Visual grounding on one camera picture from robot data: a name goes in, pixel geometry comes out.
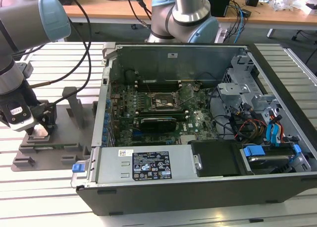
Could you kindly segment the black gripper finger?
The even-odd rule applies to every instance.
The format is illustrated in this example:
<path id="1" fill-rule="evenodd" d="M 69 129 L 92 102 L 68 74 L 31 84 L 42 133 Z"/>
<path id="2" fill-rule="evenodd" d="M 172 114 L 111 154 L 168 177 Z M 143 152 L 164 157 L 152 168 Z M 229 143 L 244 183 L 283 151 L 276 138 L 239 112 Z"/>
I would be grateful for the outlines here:
<path id="1" fill-rule="evenodd" d="M 48 135 L 51 135 L 56 121 L 56 107 L 51 107 L 47 111 L 44 112 L 43 115 L 43 122 L 44 128 L 48 132 Z"/>
<path id="2" fill-rule="evenodd" d="M 37 130 L 36 130 L 36 125 L 31 126 L 30 128 L 27 128 L 26 133 L 28 136 L 37 137 L 38 134 L 37 134 Z"/>

